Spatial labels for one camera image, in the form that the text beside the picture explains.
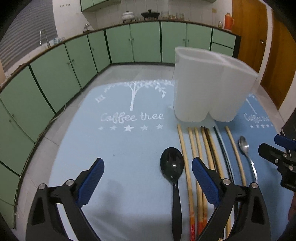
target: faucet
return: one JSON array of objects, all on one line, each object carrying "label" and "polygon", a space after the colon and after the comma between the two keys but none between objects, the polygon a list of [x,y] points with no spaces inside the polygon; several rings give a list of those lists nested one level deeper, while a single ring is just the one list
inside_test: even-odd
[{"label": "faucet", "polygon": [[49,44],[48,39],[47,39],[47,34],[46,34],[46,31],[45,31],[44,29],[42,29],[42,30],[40,31],[40,43],[39,43],[39,45],[40,45],[40,46],[42,45],[42,43],[41,43],[41,34],[42,34],[42,32],[45,33],[45,38],[46,38],[46,42],[47,42],[47,47],[50,48],[50,44]]}]

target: orange thermos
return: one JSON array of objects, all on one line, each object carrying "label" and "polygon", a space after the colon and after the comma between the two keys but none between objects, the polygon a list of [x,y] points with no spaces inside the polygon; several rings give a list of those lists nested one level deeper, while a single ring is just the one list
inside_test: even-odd
[{"label": "orange thermos", "polygon": [[224,28],[231,31],[233,24],[234,24],[234,19],[232,18],[230,13],[227,13],[225,15]]}]

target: metal spoon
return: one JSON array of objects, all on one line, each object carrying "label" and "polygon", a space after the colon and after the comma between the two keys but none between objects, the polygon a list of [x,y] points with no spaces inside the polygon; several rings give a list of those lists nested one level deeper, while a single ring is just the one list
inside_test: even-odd
[{"label": "metal spoon", "polygon": [[178,179],[184,169],[184,159],[181,152],[174,147],[165,149],[160,158],[160,168],[163,175],[173,183],[172,231],[174,241],[180,241],[182,234],[182,211]]},{"label": "metal spoon", "polygon": [[247,140],[244,136],[240,136],[239,137],[239,148],[241,149],[242,153],[247,157],[247,159],[249,159],[252,169],[253,169],[253,173],[254,173],[254,177],[255,177],[255,181],[258,184],[258,176],[257,176],[257,172],[254,166],[254,162],[250,159],[250,157],[248,156],[248,152],[249,152],[249,144],[247,143]]}]

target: white plastic container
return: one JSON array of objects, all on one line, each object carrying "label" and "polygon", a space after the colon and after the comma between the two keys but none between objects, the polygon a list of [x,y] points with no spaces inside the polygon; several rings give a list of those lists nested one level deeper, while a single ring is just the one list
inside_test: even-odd
[{"label": "white plastic container", "polygon": [[232,121],[258,77],[244,62],[211,51],[176,47],[174,110],[181,121]]}]

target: green cabinet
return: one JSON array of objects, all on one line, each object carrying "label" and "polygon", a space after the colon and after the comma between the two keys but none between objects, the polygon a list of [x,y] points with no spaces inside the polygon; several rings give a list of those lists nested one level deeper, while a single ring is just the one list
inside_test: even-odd
[{"label": "green cabinet", "polygon": [[33,147],[32,140],[19,128],[0,101],[0,161],[21,174]]},{"label": "green cabinet", "polygon": [[229,48],[234,48],[235,35],[220,31],[218,29],[213,29],[212,42],[227,46]]},{"label": "green cabinet", "polygon": [[231,57],[233,55],[233,49],[215,43],[212,43],[211,51],[222,53]]},{"label": "green cabinet", "polygon": [[160,62],[159,22],[131,24],[135,62]]},{"label": "green cabinet", "polygon": [[31,67],[43,93],[56,112],[80,91],[64,44],[40,56],[31,63]]},{"label": "green cabinet", "polygon": [[187,47],[210,50],[212,28],[187,24]]},{"label": "green cabinet", "polygon": [[0,199],[2,201],[14,205],[19,180],[19,176],[0,163]]},{"label": "green cabinet", "polygon": [[85,10],[94,5],[93,0],[80,0],[81,1],[81,10]]},{"label": "green cabinet", "polygon": [[162,53],[164,63],[175,63],[175,47],[185,47],[186,24],[161,22]]},{"label": "green cabinet", "polygon": [[133,62],[130,26],[106,29],[112,63]]},{"label": "green cabinet", "polygon": [[83,88],[97,74],[87,35],[70,40],[66,43],[66,48],[74,72]]},{"label": "green cabinet", "polygon": [[100,72],[110,64],[104,31],[89,34],[88,38],[96,69]]},{"label": "green cabinet", "polygon": [[7,225],[13,228],[13,205],[8,204],[0,199],[0,213]]},{"label": "green cabinet", "polygon": [[17,124],[33,141],[37,141],[54,116],[29,67],[13,78],[1,92],[0,99]]}]

